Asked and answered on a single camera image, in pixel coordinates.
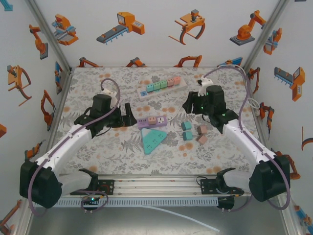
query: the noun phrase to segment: white wall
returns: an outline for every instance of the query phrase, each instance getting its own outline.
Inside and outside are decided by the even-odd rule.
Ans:
[[[274,28],[282,28],[278,48],[272,55],[261,51],[252,66],[254,69],[261,68],[260,89],[255,94],[256,99],[275,109],[270,135],[271,146],[276,151],[289,154],[295,161],[301,179],[291,181],[291,195],[311,217],[313,144],[309,143],[304,147],[304,151],[301,150],[301,126],[304,126],[304,139],[313,137],[313,31],[310,21],[312,8],[312,1],[290,1]],[[302,85],[302,97],[294,102],[289,86],[274,78],[274,68],[279,67],[293,74],[299,66],[306,74],[306,82]]]
[[[13,4],[12,12],[5,12],[2,5],[0,7],[0,124],[7,128],[7,133],[0,138],[0,220],[21,198],[20,167],[24,162],[24,151],[49,138],[40,109],[44,89],[57,108],[62,95],[56,95],[54,66],[57,58],[52,48],[49,45],[47,58],[39,59],[35,37],[29,32],[29,24],[38,24],[23,0],[9,0],[9,3]],[[47,42],[42,33],[39,36],[44,43]],[[24,90],[32,98],[20,107],[18,105],[24,100],[20,92],[17,89],[8,91],[13,86],[7,84],[8,65],[24,68],[32,82]],[[27,84],[24,76],[22,82]],[[47,101],[45,108],[52,112]],[[47,141],[41,147],[42,154],[46,144]]]
[[[228,59],[242,56],[245,60],[248,57],[256,40],[237,46],[229,38],[249,23],[250,14],[255,10],[260,10],[260,15],[267,20],[277,1],[37,0],[37,4],[49,24],[56,14],[61,14],[77,28],[79,40],[69,46],[60,45],[73,67],[83,56],[103,66],[126,66],[135,57],[147,66],[174,66],[182,57],[200,54],[203,55],[200,66],[216,66]],[[194,9],[205,18],[206,28],[198,40],[185,35],[184,46],[168,35],[179,38],[181,26],[174,20]],[[124,34],[107,45],[98,42],[97,37],[118,25],[116,14],[120,11],[133,13],[136,20],[145,25],[145,34]],[[261,26],[256,24],[252,36],[258,38],[261,31]]]

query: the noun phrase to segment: table surface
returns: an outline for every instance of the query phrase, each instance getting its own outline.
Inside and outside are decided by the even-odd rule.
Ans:
[[[113,128],[84,145],[61,173],[73,173],[80,168],[88,168],[99,174],[148,175],[215,174],[230,167],[249,171],[249,163],[237,146],[202,120],[201,115],[186,114],[181,108],[188,92],[199,90],[197,79],[210,70],[212,68],[76,68],[54,143],[92,105],[92,98],[101,92],[100,82],[106,77],[114,79],[120,86],[122,114],[125,113],[124,103],[129,102],[136,119],[166,115],[170,121],[166,127],[158,128],[167,132],[167,138],[149,155],[143,152],[141,132],[137,125]],[[174,76],[180,76],[186,81],[186,89],[145,101],[139,100],[136,92],[138,87]],[[227,107],[238,113],[246,94],[240,73],[220,70],[209,78],[215,85],[222,86]],[[111,91],[116,90],[112,82],[106,82],[104,86]],[[242,120],[248,130],[258,137],[248,105],[244,108]],[[192,123],[191,141],[182,138],[180,124],[184,121]],[[208,141],[204,145],[196,142],[197,127],[201,125],[208,128]]]
[[[245,202],[236,198],[236,206]],[[104,208],[84,214],[79,208],[51,208],[34,217],[28,235],[285,235],[281,212],[255,199],[242,211],[222,213],[215,207],[164,208],[217,228],[146,208]]]

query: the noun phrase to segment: purple power strip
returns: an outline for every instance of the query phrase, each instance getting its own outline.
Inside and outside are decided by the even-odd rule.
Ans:
[[[167,118],[166,116],[155,116],[156,118],[156,124],[154,125],[149,125],[148,124],[148,117],[143,118],[143,119],[138,119],[137,124],[138,124],[138,129],[141,130],[142,128],[156,128],[156,127],[162,127],[167,125]]]

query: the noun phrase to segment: teal triangle block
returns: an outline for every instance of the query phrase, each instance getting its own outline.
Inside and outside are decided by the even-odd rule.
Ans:
[[[164,131],[147,128],[141,129],[141,135],[145,154],[150,154],[167,137],[167,133]]]

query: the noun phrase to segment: floral tablecloth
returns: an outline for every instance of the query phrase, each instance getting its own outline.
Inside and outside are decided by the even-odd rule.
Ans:
[[[84,145],[65,165],[61,173],[72,173],[88,168],[98,174],[214,174],[224,168],[235,167],[248,171],[249,163],[239,149],[219,131],[205,122],[201,115],[186,114],[181,108],[189,91],[198,91],[197,79],[212,68],[76,68],[54,143],[69,131],[77,117],[91,107],[92,98],[100,93],[104,78],[114,79],[121,89],[121,110],[130,103],[135,118],[166,115],[170,120],[166,127],[167,138],[149,155],[143,152],[141,132],[137,125],[113,128],[108,133],[95,137]],[[180,91],[139,101],[136,89],[160,80],[182,77],[188,86]],[[235,70],[219,70],[209,78],[221,85],[227,107],[239,112],[246,91],[240,74]],[[116,91],[112,82],[104,87]],[[251,108],[244,108],[244,125],[256,137],[257,130]],[[193,140],[184,141],[180,124],[192,123]],[[196,142],[197,127],[206,125],[208,141]]]

